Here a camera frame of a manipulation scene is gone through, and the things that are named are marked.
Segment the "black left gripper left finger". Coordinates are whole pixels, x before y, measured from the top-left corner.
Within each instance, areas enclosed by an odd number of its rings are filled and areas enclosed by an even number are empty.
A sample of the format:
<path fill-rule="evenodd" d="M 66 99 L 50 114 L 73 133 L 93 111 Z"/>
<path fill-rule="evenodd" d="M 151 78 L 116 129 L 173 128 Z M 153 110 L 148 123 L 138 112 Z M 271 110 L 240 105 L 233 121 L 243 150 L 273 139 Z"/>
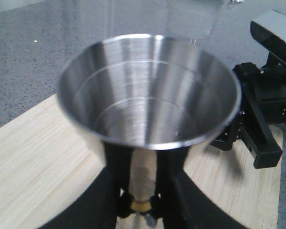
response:
<path fill-rule="evenodd" d="M 117 217 L 132 214 L 129 178 L 133 150 L 109 143 L 104 149 L 106 165 L 100 174 L 76 201 L 42 225 L 43 229 L 113 229 Z"/>

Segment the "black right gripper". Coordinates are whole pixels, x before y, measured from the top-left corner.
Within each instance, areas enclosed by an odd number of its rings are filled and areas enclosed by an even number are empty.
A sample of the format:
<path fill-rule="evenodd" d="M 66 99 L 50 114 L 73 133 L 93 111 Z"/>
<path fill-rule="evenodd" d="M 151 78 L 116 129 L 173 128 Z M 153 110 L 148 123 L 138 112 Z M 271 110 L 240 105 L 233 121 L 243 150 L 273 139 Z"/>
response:
<path fill-rule="evenodd" d="M 246 62 L 233 72 L 242 87 L 240 113 L 211 145 L 227 151 L 242 140 L 254 158 L 254 168 L 276 167 L 282 149 L 269 124 L 286 123 L 286 64 L 269 53 L 263 67 Z"/>

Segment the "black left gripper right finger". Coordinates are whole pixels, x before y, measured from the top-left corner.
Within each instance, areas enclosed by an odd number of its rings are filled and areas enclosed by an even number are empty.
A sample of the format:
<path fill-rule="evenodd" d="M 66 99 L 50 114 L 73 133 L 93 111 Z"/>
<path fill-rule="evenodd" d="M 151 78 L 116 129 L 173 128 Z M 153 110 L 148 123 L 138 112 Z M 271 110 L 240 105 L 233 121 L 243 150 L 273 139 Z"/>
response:
<path fill-rule="evenodd" d="M 154 216 L 166 229 L 243 229 L 211 201 L 184 171 L 188 147 L 157 151 Z"/>

